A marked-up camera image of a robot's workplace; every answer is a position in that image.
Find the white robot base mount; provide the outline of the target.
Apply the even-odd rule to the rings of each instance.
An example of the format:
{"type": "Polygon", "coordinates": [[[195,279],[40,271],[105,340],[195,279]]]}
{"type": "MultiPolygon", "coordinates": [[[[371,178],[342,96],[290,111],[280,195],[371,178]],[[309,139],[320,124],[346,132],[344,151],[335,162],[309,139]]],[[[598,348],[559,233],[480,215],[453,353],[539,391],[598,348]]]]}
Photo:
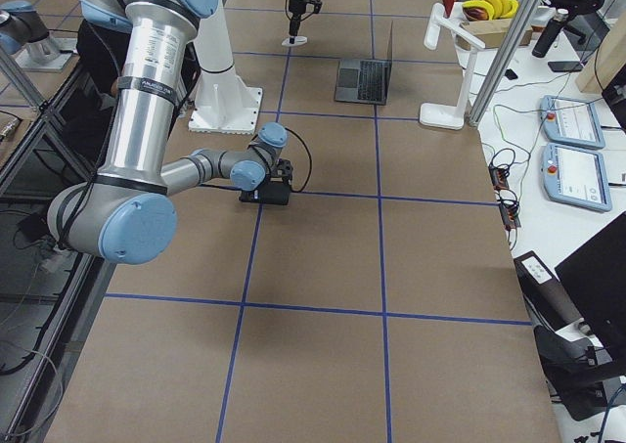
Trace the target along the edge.
{"type": "Polygon", "coordinates": [[[263,90],[248,87],[237,74],[223,2],[200,21],[195,51],[201,76],[189,128],[196,132],[252,134],[263,90]]]}

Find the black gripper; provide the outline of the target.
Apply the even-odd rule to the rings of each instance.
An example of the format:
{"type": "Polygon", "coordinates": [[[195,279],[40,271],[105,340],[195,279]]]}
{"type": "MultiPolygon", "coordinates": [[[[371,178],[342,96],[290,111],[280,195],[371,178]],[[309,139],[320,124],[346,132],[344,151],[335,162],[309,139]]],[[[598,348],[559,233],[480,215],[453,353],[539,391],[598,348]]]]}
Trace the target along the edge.
{"type": "Polygon", "coordinates": [[[270,172],[270,180],[291,184],[293,179],[293,165],[289,159],[279,158],[270,172]]]}
{"type": "Polygon", "coordinates": [[[300,24],[305,20],[307,7],[313,6],[311,15],[319,14],[323,2],[322,0],[288,0],[288,16],[290,19],[289,35],[297,35],[300,24]]]}

